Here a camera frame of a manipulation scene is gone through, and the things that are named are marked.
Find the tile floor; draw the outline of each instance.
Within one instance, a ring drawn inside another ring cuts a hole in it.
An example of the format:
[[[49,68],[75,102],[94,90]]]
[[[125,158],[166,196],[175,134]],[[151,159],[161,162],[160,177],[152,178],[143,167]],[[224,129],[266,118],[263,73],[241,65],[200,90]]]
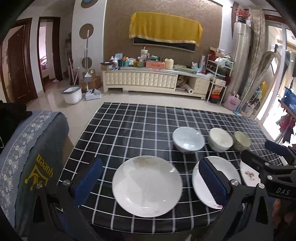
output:
[[[69,82],[63,80],[53,83],[52,88],[46,91],[38,99],[31,101],[28,110],[52,110],[62,112],[68,119],[69,138],[75,144],[97,109],[104,102],[121,102],[133,104],[151,104],[196,110],[206,110],[232,114],[232,111],[218,104],[207,103],[205,100],[194,97],[178,96],[171,94],[128,92],[122,93],[121,89],[109,89],[102,94],[101,99],[85,101],[83,98],[77,104],[66,104],[61,92],[69,86]]]

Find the pink bag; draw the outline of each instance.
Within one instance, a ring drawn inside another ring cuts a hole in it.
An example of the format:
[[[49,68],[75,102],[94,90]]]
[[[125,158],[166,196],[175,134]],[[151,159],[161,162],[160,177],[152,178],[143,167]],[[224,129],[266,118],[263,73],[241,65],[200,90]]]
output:
[[[223,105],[225,108],[234,111],[239,106],[240,102],[241,100],[238,98],[238,95],[229,95]]]

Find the white bucket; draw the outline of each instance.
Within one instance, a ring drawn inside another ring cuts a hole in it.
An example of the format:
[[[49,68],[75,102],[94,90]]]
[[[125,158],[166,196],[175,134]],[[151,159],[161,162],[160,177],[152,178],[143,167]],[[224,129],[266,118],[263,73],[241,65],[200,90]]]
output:
[[[67,104],[76,104],[82,99],[82,90],[79,85],[71,85],[62,91],[64,100]]]

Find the metal screw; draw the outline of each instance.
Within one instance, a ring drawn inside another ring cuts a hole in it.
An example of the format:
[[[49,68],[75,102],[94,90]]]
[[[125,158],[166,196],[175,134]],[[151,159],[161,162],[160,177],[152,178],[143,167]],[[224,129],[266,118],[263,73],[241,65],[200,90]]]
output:
[[[69,180],[64,180],[64,181],[63,181],[63,185],[64,185],[64,186],[69,186],[70,183],[71,183],[71,182],[70,182]]]
[[[258,184],[258,187],[261,188],[261,189],[264,189],[265,188],[265,185],[263,183],[259,183]]]
[[[37,183],[37,185],[36,185],[36,188],[37,189],[40,189],[40,188],[42,188],[43,187],[43,184],[42,183]]]
[[[239,181],[238,180],[231,180],[230,183],[233,185],[233,186],[237,186],[239,184]]]

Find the bowl rim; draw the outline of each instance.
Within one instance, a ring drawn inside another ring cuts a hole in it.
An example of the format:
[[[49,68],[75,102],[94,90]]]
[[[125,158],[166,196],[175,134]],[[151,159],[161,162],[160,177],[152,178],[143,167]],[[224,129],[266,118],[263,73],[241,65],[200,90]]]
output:
[[[249,142],[249,145],[246,146],[246,145],[242,144],[242,143],[241,143],[241,142],[235,137],[235,134],[240,134],[240,135],[242,134],[243,136],[245,136],[245,137],[247,138],[248,142]],[[251,146],[251,141],[250,141],[249,137],[247,137],[243,132],[241,132],[241,131],[236,131],[236,132],[233,133],[233,137],[234,137],[234,139],[235,139],[239,144],[241,144],[242,146],[244,146],[244,147],[246,147],[246,148],[249,148],[249,147]]]
[[[228,146],[228,145],[227,146],[223,146],[223,148],[228,148],[229,149],[230,147],[233,146],[233,139],[232,139],[231,135],[227,131],[225,131],[224,129],[218,128],[218,127],[212,128],[209,131],[209,138],[211,138],[211,140],[214,142],[214,144],[218,145],[219,147],[222,147],[222,146],[220,146],[220,144],[218,144],[217,142],[215,142],[215,140],[211,137],[211,133],[213,133],[212,130],[214,130],[214,129],[220,129],[220,130],[224,131],[228,135],[228,137],[230,138],[230,140],[231,140],[230,146]]]
[[[196,132],[199,134],[199,136],[202,138],[203,145],[202,145],[199,149],[198,149],[198,148],[195,148],[195,149],[192,149],[192,148],[185,148],[185,147],[179,145],[179,143],[176,141],[176,132],[175,132],[176,130],[179,130],[179,129],[191,129],[191,130],[196,131]],[[177,128],[176,130],[174,130],[174,131],[173,131],[173,134],[172,134],[173,141],[174,141],[174,143],[175,143],[178,147],[182,148],[183,150],[187,150],[187,151],[198,151],[198,150],[202,149],[202,148],[205,146],[205,137],[202,135],[201,131],[198,131],[197,129],[194,129],[194,128],[192,128],[192,127],[187,127],[187,126],[181,126],[181,127]]]

